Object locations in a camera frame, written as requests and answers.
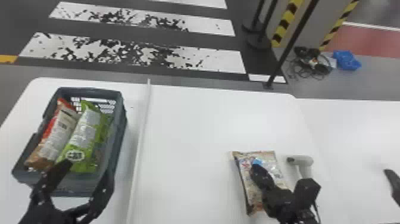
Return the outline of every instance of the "red snack bag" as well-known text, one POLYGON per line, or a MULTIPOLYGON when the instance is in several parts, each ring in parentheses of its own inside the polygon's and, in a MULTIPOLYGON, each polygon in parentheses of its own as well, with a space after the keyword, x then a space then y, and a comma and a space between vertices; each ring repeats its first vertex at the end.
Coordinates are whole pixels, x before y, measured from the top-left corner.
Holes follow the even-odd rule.
POLYGON ((79 115, 74 107, 65 99, 57 99, 57 108, 53 118, 47 125, 43 137, 24 165, 36 170, 51 168, 71 138, 79 115))

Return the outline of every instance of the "green chip bag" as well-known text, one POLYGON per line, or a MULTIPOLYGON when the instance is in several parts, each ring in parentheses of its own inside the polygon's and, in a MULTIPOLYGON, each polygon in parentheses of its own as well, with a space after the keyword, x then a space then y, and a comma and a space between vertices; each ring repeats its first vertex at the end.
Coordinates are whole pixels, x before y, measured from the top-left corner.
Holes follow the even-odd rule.
POLYGON ((92 173, 99 162, 98 150, 107 137, 109 116, 90 102, 82 101, 81 105, 83 114, 57 163, 68 159, 74 163, 72 172, 92 173))

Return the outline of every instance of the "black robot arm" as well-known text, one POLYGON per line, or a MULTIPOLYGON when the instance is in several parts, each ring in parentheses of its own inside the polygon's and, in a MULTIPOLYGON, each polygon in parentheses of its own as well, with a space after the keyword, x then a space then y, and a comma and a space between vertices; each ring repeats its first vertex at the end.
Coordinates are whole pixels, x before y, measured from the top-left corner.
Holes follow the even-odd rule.
POLYGON ((114 193, 113 175, 106 170, 89 202, 73 209, 61 211, 54 207, 51 193, 57 188, 72 167, 63 160, 48 172, 42 173, 30 194, 28 210, 19 224, 88 224, 102 213, 114 193))
POLYGON ((318 224, 310 208, 315 204, 321 186, 313 179, 299 180, 292 192, 279 188, 260 165, 252 165, 250 177, 262 191, 262 204, 268 216, 281 224, 318 224))

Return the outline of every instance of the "gray plastic basket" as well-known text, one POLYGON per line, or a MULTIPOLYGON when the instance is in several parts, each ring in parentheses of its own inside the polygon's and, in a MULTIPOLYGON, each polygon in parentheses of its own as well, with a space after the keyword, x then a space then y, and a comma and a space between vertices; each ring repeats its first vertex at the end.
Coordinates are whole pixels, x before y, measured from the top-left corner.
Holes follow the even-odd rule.
POLYGON ((78 112, 81 111, 80 101, 87 100, 100 108, 103 113, 112 116, 108 139, 100 148, 102 150, 102 157, 96 172, 70 172, 53 193, 53 196, 56 197, 90 197, 104 172, 108 170, 114 174, 117 168, 127 124, 122 94, 118 91, 94 88, 58 88, 43 113, 43 121, 39 129, 32 135, 22 155, 12 169, 12 175, 20 183, 25 183, 30 187, 39 180, 40 172, 26 167, 24 162, 42 139, 42 135, 54 115, 59 97, 70 101, 78 112))

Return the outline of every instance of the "yellow floor line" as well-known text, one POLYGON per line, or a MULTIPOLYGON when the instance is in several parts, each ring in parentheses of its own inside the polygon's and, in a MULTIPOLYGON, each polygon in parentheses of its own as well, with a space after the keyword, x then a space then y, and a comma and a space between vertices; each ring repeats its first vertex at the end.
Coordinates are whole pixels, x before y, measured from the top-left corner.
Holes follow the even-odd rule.
POLYGON ((15 55, 2 55, 0 54, 0 63, 14 63, 18 56, 15 55))

